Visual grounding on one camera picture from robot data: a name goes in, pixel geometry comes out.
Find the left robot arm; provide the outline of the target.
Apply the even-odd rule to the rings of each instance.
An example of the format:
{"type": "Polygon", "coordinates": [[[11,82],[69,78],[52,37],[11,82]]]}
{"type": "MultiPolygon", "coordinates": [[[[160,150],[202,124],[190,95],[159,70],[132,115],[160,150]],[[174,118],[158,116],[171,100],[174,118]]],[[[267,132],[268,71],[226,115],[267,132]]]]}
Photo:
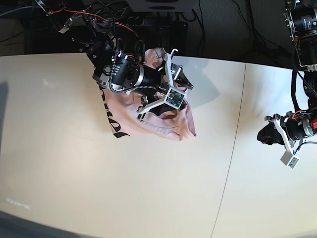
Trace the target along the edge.
{"type": "Polygon", "coordinates": [[[294,45],[292,53],[291,100],[293,112],[285,116],[265,117],[268,124],[258,133],[263,144],[294,147],[304,145],[306,138],[317,133],[317,2],[315,0],[285,1],[284,17],[294,45]],[[301,78],[308,97],[308,108],[302,110],[296,98],[297,78],[301,78]]]}

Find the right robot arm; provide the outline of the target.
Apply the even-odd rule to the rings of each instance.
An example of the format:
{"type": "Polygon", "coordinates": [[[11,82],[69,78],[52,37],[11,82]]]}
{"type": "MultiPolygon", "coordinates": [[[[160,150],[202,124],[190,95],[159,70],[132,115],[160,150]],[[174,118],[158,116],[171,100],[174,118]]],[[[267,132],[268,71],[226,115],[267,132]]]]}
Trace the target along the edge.
{"type": "Polygon", "coordinates": [[[135,42],[132,54],[126,54],[121,48],[119,38],[113,34],[118,24],[115,20],[104,19],[87,10],[70,10],[62,2],[59,3],[61,8],[58,10],[50,9],[45,0],[38,0],[36,3],[47,16],[62,11],[72,13],[59,30],[62,34],[69,30],[75,19],[81,17],[84,20],[95,37],[86,52],[94,66],[93,79],[101,89],[109,90],[115,95],[140,95],[141,104],[137,109],[139,120],[148,112],[160,116],[184,107],[186,93],[178,89],[177,85],[189,90],[193,89],[193,85],[184,75],[182,66],[172,63],[177,49],[168,53],[163,48],[155,48],[159,63],[150,67],[150,62],[146,59],[150,52],[145,50],[142,40],[135,42]]]}

